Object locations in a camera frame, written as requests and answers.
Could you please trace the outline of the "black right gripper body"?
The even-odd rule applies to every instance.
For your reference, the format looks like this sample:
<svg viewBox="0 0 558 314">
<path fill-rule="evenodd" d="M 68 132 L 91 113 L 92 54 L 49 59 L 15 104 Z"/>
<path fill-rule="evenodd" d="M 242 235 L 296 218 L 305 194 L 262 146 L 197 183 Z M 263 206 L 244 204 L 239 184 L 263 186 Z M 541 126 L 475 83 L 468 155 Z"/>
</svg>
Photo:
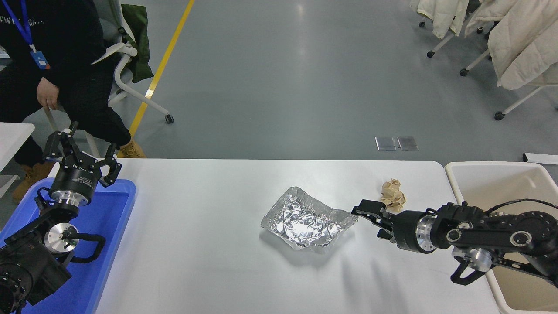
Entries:
<svg viewBox="0 0 558 314">
<path fill-rule="evenodd" d="M 417 241 L 417 225 L 422 217 L 423 212 L 418 211 L 402 211 L 392 216 L 392 232 L 400 249 L 423 253 Z"/>
</svg>

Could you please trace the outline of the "person's left hand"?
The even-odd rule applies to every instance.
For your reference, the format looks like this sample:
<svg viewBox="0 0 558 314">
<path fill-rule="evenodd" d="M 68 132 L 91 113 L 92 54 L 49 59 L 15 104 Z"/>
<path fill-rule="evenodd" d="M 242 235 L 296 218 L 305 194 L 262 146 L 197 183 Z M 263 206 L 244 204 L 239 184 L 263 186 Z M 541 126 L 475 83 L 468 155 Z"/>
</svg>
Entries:
<svg viewBox="0 0 558 314">
<path fill-rule="evenodd" d="M 58 110 L 60 88 L 46 78 L 41 78 L 37 86 L 37 101 L 45 110 Z"/>
</svg>

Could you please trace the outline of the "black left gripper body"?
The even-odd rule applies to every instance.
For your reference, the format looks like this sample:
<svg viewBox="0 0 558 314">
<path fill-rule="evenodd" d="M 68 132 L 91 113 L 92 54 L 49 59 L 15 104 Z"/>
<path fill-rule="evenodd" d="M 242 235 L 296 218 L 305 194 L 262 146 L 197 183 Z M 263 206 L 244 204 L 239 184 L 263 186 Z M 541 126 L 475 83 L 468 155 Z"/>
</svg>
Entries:
<svg viewBox="0 0 558 314">
<path fill-rule="evenodd" d="M 50 187 L 50 198 L 55 201 L 91 201 L 100 177 L 95 157 L 87 153 L 82 153 L 80 158 L 73 154 L 62 157 L 60 169 Z"/>
</svg>

